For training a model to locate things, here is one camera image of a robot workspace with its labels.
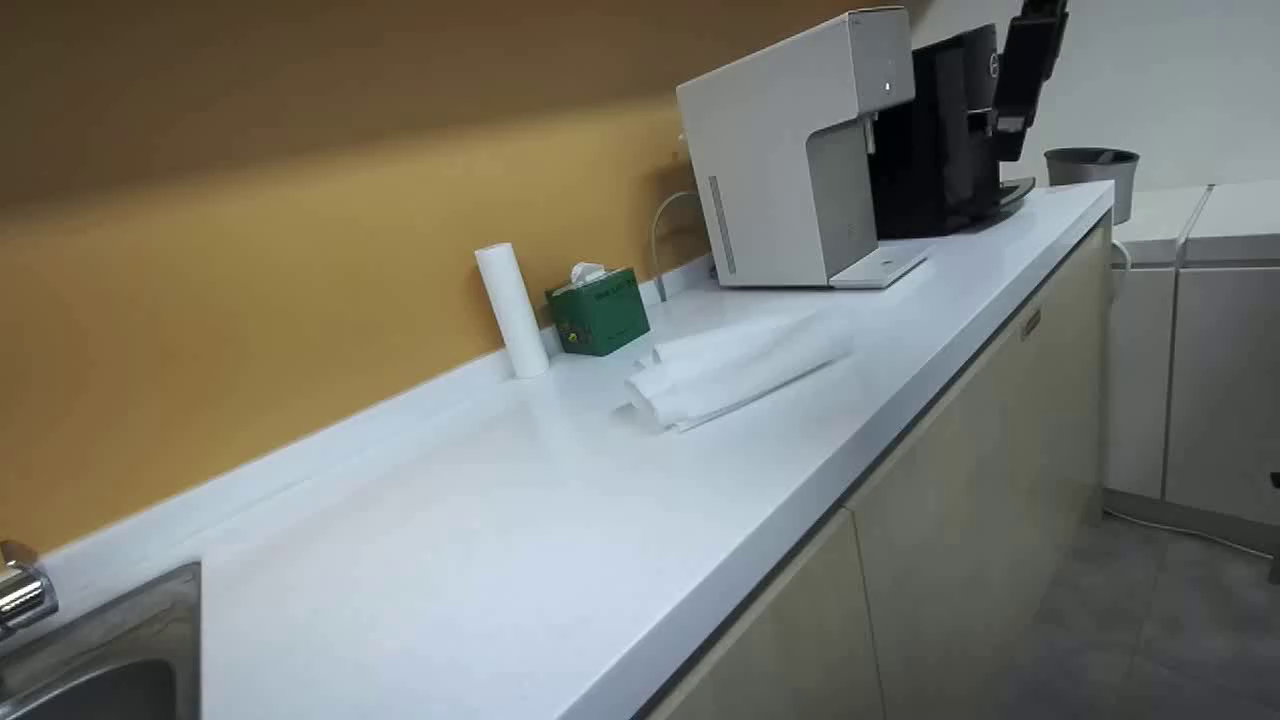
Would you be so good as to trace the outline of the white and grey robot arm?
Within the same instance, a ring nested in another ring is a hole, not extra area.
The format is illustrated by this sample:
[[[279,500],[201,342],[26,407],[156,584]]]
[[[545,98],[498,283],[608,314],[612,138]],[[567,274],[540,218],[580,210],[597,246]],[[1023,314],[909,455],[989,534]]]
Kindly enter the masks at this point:
[[[1067,26],[1067,0],[1023,0],[1006,26],[996,66],[990,151],[1017,159],[1037,126],[1039,90],[1046,83]]]

